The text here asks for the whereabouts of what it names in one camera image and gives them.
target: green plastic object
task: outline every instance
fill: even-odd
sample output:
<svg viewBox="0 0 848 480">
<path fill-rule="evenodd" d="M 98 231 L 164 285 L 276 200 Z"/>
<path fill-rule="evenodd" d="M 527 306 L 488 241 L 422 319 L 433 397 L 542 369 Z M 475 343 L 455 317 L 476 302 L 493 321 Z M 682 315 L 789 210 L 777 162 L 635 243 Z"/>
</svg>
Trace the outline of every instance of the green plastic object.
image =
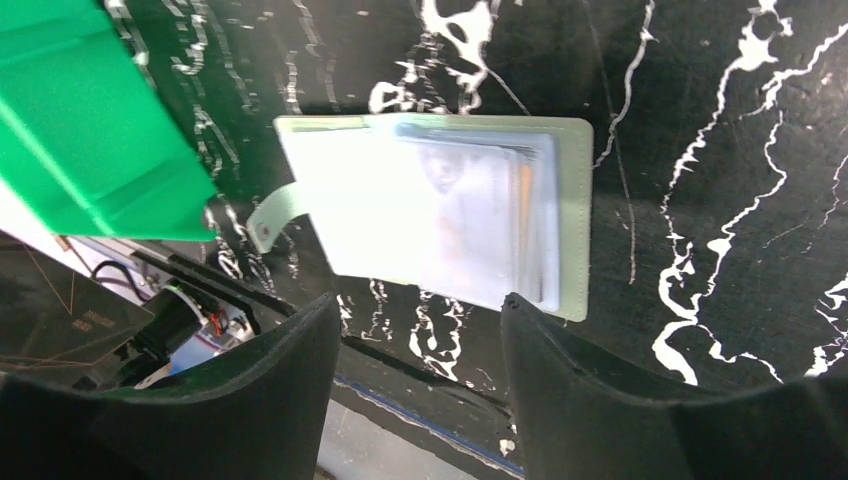
<svg viewBox="0 0 848 480">
<path fill-rule="evenodd" d="M 0 15 L 0 178 L 54 233 L 207 241 L 215 187 L 92 0 Z"/>
</svg>

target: black marble surface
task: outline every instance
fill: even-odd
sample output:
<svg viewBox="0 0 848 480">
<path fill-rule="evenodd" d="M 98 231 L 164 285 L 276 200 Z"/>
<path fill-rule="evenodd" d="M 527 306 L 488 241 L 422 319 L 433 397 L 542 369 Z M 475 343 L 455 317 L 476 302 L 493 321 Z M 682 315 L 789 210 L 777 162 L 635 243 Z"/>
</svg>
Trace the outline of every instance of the black marble surface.
<svg viewBox="0 0 848 480">
<path fill-rule="evenodd" d="M 589 315 L 565 328 L 715 390 L 846 370 L 844 2 L 106 5 L 221 191 L 198 258 L 295 305 L 335 289 L 346 333 L 378 350 L 507 399 L 496 312 L 334 278 L 305 217 L 251 249 L 240 225 L 292 181 L 279 115 L 584 118 Z"/>
</svg>

